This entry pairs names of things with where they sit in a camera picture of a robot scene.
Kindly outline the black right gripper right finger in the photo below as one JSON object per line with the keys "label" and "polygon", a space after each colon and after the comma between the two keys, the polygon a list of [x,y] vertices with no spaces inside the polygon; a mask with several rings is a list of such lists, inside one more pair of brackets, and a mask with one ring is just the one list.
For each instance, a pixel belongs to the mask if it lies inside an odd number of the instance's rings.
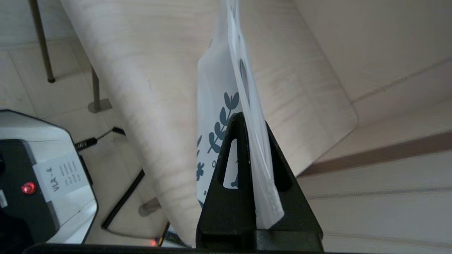
{"label": "black right gripper right finger", "polygon": [[282,252],[322,252],[323,231],[275,136],[267,126],[276,189],[284,216],[269,230],[257,231],[257,249]]}

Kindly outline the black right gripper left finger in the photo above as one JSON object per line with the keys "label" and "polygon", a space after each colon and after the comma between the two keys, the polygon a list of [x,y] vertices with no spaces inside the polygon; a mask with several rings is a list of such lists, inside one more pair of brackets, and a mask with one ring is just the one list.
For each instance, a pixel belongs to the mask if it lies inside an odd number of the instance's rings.
{"label": "black right gripper left finger", "polygon": [[[224,187],[232,141],[237,143],[238,188]],[[256,230],[255,201],[246,124],[235,114],[226,129],[196,229],[196,247],[213,251],[249,250]]]}

